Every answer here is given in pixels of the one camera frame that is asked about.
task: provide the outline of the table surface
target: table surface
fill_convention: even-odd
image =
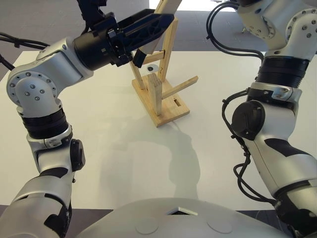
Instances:
[[[23,52],[15,66],[35,59]],[[167,79],[177,85],[195,75],[199,81],[180,96],[191,109],[183,118],[159,128],[136,95],[129,65],[108,65],[95,75],[65,89],[60,99],[74,138],[84,143],[86,165],[76,173],[74,208],[114,209],[154,197],[186,197],[234,210],[272,209],[246,198],[232,168],[244,161],[240,146],[230,138],[221,118],[222,99],[251,85],[257,58],[221,52],[173,52]],[[0,204],[11,202],[24,183],[38,175],[25,139],[26,129],[9,100],[6,79],[0,83],[1,166]],[[290,138],[295,147],[317,155],[317,60],[311,63],[301,89],[297,126]],[[244,99],[228,108],[228,118]],[[245,180],[269,196],[254,163]]]

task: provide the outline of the wooden frame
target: wooden frame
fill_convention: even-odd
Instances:
[[[160,60],[157,73],[142,77],[138,67],[130,62],[135,76],[135,79],[132,80],[132,85],[156,127],[189,114],[189,108],[177,93],[193,85],[198,80],[198,77],[195,76],[176,87],[172,87],[166,80],[177,25],[178,19],[175,19],[167,29],[162,51],[149,55],[144,60],[143,64]]]

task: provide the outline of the wooden base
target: wooden base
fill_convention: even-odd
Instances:
[[[150,114],[151,119],[156,127],[189,114],[190,110],[186,106],[184,101],[179,97],[178,94],[174,94],[166,99],[163,99],[161,115],[157,116],[152,105],[151,96],[149,94],[148,76],[143,76],[142,80],[145,85],[145,89],[140,89],[138,81],[136,79],[132,80],[132,85],[139,95],[139,98],[141,99],[143,105]],[[169,82],[167,80],[164,80],[164,82],[162,83],[163,93],[172,88],[173,87],[169,84]]]

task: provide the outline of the gray floor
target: gray floor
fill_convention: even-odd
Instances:
[[[305,0],[317,6],[316,0]],[[117,20],[122,20],[144,8],[149,7],[148,0],[109,0],[104,12],[113,11]],[[216,48],[206,40],[206,11],[179,11],[175,51],[215,51]],[[19,38],[33,39],[52,44],[65,36],[77,37],[84,29],[76,0],[0,0],[0,31]],[[242,34],[243,24],[234,12],[221,12],[214,22],[215,36],[223,44],[266,51],[262,40],[249,33]],[[0,54],[9,62],[14,62],[20,53],[28,48],[14,48],[12,44],[0,42]],[[0,65],[0,79],[6,73]],[[5,206],[0,206],[0,215]],[[74,237],[80,231],[108,214],[110,210],[78,210],[73,219],[67,237]],[[246,211],[254,217],[274,226],[285,233],[287,229],[276,218],[274,211]]]

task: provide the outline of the circular joint cover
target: circular joint cover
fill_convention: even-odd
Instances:
[[[80,140],[72,139],[70,142],[70,160],[72,165],[72,171],[81,170],[85,163],[85,154],[83,143]]]
[[[249,101],[241,104],[232,116],[232,129],[240,137],[254,140],[262,129],[265,111],[261,103]]]

